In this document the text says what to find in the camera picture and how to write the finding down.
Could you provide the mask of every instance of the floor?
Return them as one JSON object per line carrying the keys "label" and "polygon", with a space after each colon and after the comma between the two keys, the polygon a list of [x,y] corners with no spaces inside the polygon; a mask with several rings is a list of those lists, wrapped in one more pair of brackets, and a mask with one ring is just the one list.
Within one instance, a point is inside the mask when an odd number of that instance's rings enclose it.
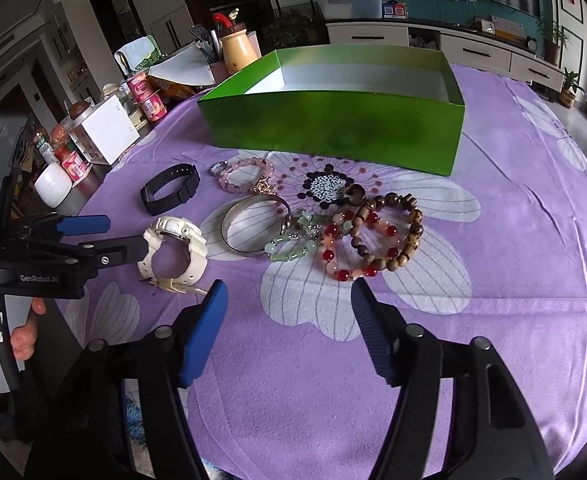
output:
{"label": "floor", "polygon": [[578,108],[565,108],[560,103],[547,102],[547,106],[564,124],[587,158],[587,115]]}

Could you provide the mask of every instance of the green jade bracelet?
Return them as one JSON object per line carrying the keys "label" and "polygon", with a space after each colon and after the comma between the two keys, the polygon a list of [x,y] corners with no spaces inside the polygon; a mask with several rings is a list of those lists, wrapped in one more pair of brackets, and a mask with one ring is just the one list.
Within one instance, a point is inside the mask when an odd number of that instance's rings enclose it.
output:
{"label": "green jade bracelet", "polygon": [[[322,216],[315,216],[307,211],[302,211],[297,220],[300,229],[297,232],[289,232],[277,236],[265,245],[265,252],[269,255],[269,260],[272,262],[292,262],[298,258],[302,258],[308,251],[313,251],[318,248],[318,235],[321,230]],[[293,247],[288,253],[276,253],[276,248],[285,242],[291,240],[305,239],[303,247]]]}

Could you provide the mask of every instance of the white flower print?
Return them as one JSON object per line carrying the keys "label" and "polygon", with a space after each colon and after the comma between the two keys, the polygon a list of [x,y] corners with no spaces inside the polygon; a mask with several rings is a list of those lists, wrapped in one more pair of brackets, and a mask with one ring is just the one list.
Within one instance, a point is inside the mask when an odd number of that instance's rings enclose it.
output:
{"label": "white flower print", "polygon": [[154,140],[156,140],[157,135],[158,134],[156,132],[150,132],[149,134],[147,134],[147,136],[142,137],[142,139],[140,139],[136,144],[127,148],[125,150],[125,152],[122,153],[122,155],[120,155],[120,157],[118,158],[118,161],[115,163],[113,168],[111,168],[111,171],[122,170],[125,167],[125,164],[127,163],[127,161],[134,154],[134,152],[138,152],[138,148],[142,148],[143,146],[146,146],[147,144],[153,143]]}
{"label": "white flower print", "polygon": [[540,131],[556,137],[558,140],[558,149],[562,156],[567,159],[569,164],[579,171],[587,169],[587,159],[576,144],[576,141],[567,133],[564,126],[558,121],[554,113],[542,101],[527,101],[521,97],[515,97],[515,100],[524,108],[523,116],[531,121]]}
{"label": "white flower print", "polygon": [[80,300],[71,300],[64,313],[64,318],[78,343],[85,347],[93,339],[104,339],[110,345],[129,341],[140,320],[140,304],[136,297],[121,294],[116,282],[109,283],[98,300],[96,312],[91,320],[89,337],[85,338],[90,292],[86,286],[84,290],[84,297]]}
{"label": "white flower print", "polygon": [[[450,243],[429,228],[428,221],[429,218],[454,222],[478,219],[480,203],[467,190],[433,174],[326,156],[240,151],[230,162],[252,156],[268,158],[276,165],[272,184],[293,211],[306,209],[315,214],[333,215],[342,206],[342,190],[352,182],[363,186],[370,196],[411,193],[427,218],[419,251],[407,267],[398,272],[383,272],[382,276],[395,294],[423,312],[456,314],[467,307],[471,280],[466,266]],[[258,168],[247,166],[230,174],[230,180],[242,187],[258,173]],[[210,259],[244,258],[231,253],[220,235],[222,217],[238,200],[222,205],[202,224]],[[232,224],[232,229],[235,228],[234,234],[230,234],[232,246],[253,243],[253,248],[257,248],[256,240],[262,243],[269,240],[280,225],[274,207],[277,208],[273,203],[260,203],[256,210],[238,218]],[[380,216],[398,228],[399,237],[406,235],[408,224],[398,208],[385,208]],[[361,237],[377,254],[385,254],[389,247],[388,237],[376,230],[362,229]],[[362,260],[350,247],[349,240],[347,237],[336,243],[335,261],[341,269],[358,269]],[[294,244],[289,242],[279,249],[287,251]],[[325,272],[322,251],[324,248],[320,246],[298,260],[270,263],[260,286],[262,306],[275,322],[286,326],[309,322],[328,337],[347,341],[359,335],[350,306],[350,283],[339,282]]]}

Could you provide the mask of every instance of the fitness tracker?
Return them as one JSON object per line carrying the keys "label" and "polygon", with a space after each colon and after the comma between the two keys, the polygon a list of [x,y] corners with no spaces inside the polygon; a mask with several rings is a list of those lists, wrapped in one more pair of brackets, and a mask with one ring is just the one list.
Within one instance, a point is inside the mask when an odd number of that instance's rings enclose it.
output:
{"label": "fitness tracker", "polygon": [[[177,191],[168,194],[163,198],[154,200],[154,195],[172,180],[184,177],[183,185]],[[145,209],[152,216],[158,216],[166,213],[170,209],[184,204],[193,195],[196,194],[200,184],[200,176],[196,167],[191,164],[177,164],[171,166],[165,171],[158,173],[140,190],[140,197]]]}
{"label": "fitness tracker", "polygon": [[[152,269],[152,259],[156,251],[160,249],[165,235],[189,243],[191,257],[189,267],[177,278],[157,278]],[[206,294],[204,290],[192,286],[202,277],[207,266],[207,241],[203,238],[197,225],[186,218],[161,216],[144,232],[144,239],[149,244],[149,252],[142,262],[138,262],[138,270],[143,281],[168,292]]]}
{"label": "fitness tracker", "polygon": [[238,218],[238,215],[241,212],[243,212],[248,207],[250,207],[254,204],[257,204],[259,202],[277,202],[277,203],[282,204],[286,207],[287,215],[283,219],[283,224],[280,228],[280,234],[284,234],[292,226],[292,210],[289,207],[289,204],[286,203],[285,200],[280,198],[278,195],[267,195],[267,194],[253,195],[253,196],[247,197],[243,200],[240,200],[240,202],[238,202],[236,205],[234,205],[234,207],[229,209],[229,212],[222,219],[222,224],[220,227],[222,241],[225,243],[225,245],[227,245],[228,248],[230,248],[235,253],[243,254],[243,256],[260,256],[261,254],[265,254],[264,248],[260,248],[255,251],[241,251],[240,249],[232,247],[229,244],[229,227],[232,226],[232,223],[234,223],[234,220],[236,218]]}

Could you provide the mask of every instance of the tv cabinet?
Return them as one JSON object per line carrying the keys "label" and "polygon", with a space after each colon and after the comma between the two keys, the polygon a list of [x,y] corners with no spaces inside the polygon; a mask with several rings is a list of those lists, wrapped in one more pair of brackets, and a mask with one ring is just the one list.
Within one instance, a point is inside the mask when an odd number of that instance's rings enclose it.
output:
{"label": "tv cabinet", "polygon": [[450,63],[506,75],[518,81],[535,81],[560,92],[563,72],[534,54],[499,39],[457,28],[384,20],[328,22],[330,43],[366,43],[409,46],[409,29],[427,31]]}

